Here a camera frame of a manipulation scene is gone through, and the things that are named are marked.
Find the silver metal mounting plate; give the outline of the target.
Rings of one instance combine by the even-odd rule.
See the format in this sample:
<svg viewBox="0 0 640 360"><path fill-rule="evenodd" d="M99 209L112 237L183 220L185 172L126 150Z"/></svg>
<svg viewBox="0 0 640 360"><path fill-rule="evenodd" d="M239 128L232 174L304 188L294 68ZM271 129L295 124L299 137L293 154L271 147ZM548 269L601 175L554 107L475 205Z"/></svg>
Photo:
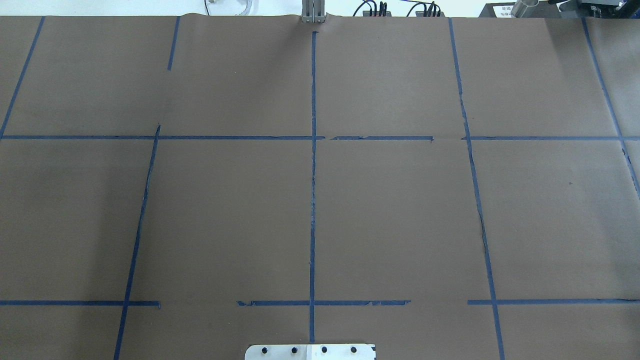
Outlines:
<svg viewBox="0 0 640 360"><path fill-rule="evenodd" d="M247 348L245 360L376 360L374 344L254 344Z"/></svg>

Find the silver metal cup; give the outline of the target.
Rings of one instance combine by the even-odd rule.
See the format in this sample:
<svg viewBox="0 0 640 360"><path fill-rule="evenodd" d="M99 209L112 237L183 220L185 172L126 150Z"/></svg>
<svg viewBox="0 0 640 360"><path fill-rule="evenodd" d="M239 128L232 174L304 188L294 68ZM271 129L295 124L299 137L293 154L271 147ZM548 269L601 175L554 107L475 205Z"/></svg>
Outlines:
<svg viewBox="0 0 640 360"><path fill-rule="evenodd" d="M539 3L539 0L517 0L510 10L510 15L512 18L531 18Z"/></svg>

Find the aluminium frame post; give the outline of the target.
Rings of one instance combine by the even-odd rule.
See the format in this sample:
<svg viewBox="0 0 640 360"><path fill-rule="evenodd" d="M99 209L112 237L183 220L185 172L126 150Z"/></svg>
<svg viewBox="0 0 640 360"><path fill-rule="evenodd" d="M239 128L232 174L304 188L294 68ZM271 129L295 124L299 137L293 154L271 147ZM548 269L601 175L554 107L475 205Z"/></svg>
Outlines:
<svg viewBox="0 0 640 360"><path fill-rule="evenodd" d="M302 0L301 22L306 24L321 24L326 21L326 0Z"/></svg>

